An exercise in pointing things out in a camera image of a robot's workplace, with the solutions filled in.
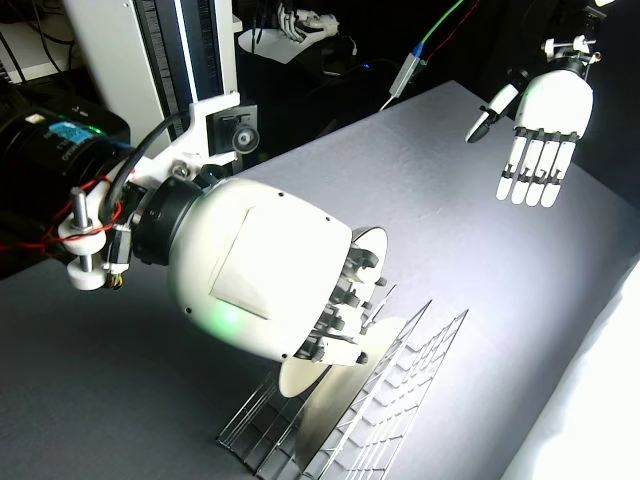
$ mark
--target white cable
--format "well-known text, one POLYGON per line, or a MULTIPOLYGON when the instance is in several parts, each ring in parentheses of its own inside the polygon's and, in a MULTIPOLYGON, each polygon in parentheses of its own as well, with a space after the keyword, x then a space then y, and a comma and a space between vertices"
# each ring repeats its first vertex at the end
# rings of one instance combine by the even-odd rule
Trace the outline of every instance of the white cable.
POLYGON ((184 25, 184 15, 182 14, 182 0, 173 0, 176 7, 176 16, 178 18, 178 31, 180 32, 180 43, 182 43, 182 54, 184 55, 184 63, 187 67, 187 77, 189 78, 189 89, 191 90, 191 101, 198 101, 198 92, 196 91, 196 81, 193 76, 193 67, 191 66, 191 53, 189 52, 189 41, 187 40, 187 29, 184 25))
POLYGON ((391 95, 389 97, 389 100, 387 100, 384 105, 382 107, 380 107, 380 110, 378 110, 379 112, 381 112, 382 110, 384 110, 385 108, 387 108, 389 106, 389 104, 393 101, 393 99, 396 98, 393 95, 391 95))

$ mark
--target dish rack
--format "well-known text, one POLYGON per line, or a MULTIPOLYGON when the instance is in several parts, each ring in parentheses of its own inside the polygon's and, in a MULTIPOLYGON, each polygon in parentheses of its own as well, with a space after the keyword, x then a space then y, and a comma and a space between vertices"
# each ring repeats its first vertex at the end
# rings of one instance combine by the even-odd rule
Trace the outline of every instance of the dish rack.
POLYGON ((386 478, 468 313, 420 342, 417 327, 430 303, 407 322, 309 465, 297 465, 293 452, 313 388, 285 398, 278 391, 277 371, 224 427, 218 443, 261 480, 386 478))

